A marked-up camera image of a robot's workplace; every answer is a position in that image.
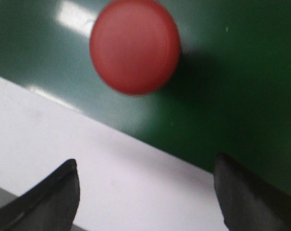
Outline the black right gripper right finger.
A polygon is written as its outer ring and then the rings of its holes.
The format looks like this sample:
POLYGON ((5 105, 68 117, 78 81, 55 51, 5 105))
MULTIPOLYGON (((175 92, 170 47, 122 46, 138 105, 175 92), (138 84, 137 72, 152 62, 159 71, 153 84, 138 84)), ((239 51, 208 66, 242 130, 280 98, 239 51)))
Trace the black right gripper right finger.
POLYGON ((214 189, 230 231, 291 231, 291 196, 227 154, 218 154, 214 189))

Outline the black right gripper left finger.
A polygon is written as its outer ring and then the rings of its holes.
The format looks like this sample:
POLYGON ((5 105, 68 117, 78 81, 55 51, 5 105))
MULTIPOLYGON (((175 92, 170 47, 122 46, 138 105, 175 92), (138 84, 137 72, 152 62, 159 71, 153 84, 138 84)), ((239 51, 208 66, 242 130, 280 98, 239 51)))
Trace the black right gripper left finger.
POLYGON ((32 189, 0 207, 0 231, 69 231, 80 202, 75 159, 68 159, 32 189))

